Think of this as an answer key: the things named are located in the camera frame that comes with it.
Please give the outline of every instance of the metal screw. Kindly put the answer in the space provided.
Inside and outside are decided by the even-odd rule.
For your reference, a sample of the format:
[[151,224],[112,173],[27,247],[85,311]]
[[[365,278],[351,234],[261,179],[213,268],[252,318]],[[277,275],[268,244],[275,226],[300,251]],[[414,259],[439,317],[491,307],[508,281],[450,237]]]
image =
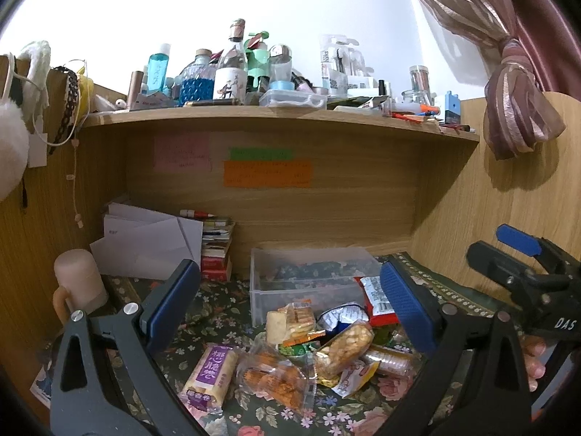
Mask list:
[[499,314],[496,316],[503,323],[508,323],[510,321],[510,315],[506,311],[499,311]]
[[451,303],[444,303],[442,305],[442,311],[444,312],[444,314],[449,314],[450,316],[453,314],[458,313],[458,308],[456,308],[453,304]]
[[139,305],[135,302],[127,303],[123,307],[123,313],[125,314],[134,314],[139,310]]
[[82,310],[76,310],[73,313],[71,313],[71,319],[74,322],[77,322],[79,320],[82,320],[82,317],[85,316],[85,314],[82,312]]

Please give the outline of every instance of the blue rubber grip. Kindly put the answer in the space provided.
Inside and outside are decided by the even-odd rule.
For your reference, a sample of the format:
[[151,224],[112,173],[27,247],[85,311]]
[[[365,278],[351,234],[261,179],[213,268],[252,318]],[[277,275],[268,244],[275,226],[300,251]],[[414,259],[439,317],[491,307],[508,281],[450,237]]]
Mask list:
[[169,347],[199,286],[200,269],[191,261],[149,322],[146,349],[152,356]]
[[541,253],[541,244],[536,237],[523,233],[508,224],[502,224],[496,229],[496,238],[529,257],[535,257]]
[[379,273],[381,288],[393,306],[397,319],[402,324],[414,348],[430,356],[438,347],[434,335],[434,323],[423,310],[414,293],[389,262]]

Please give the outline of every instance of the red snack bag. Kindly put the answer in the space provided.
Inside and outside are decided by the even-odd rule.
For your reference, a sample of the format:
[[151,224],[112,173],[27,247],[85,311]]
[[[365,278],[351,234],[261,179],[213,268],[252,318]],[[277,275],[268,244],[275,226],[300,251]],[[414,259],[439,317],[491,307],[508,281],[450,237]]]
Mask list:
[[391,303],[385,296],[379,277],[355,277],[355,280],[363,289],[365,296],[365,308],[369,315],[369,323],[372,327],[385,326],[399,323]]

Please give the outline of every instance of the paper stack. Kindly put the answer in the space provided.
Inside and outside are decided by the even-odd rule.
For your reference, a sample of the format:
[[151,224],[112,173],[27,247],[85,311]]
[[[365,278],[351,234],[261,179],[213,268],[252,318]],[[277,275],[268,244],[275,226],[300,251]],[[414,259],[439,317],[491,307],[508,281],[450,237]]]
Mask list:
[[101,274],[165,280],[183,259],[201,268],[201,221],[111,203],[103,228],[91,244]]
[[202,236],[202,278],[226,282],[232,274],[232,262],[228,249],[232,243],[235,223],[227,217],[216,217],[209,213],[181,210],[180,216],[201,219],[204,223]]

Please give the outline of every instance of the human hand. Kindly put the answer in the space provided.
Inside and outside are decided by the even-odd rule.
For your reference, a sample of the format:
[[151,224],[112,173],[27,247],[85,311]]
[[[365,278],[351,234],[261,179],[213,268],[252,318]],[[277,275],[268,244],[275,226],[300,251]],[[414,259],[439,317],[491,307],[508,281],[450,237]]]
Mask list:
[[538,357],[547,350],[547,344],[537,336],[525,336],[521,339],[522,352],[525,356],[525,367],[529,376],[529,390],[537,390],[537,379],[545,373],[545,366]]

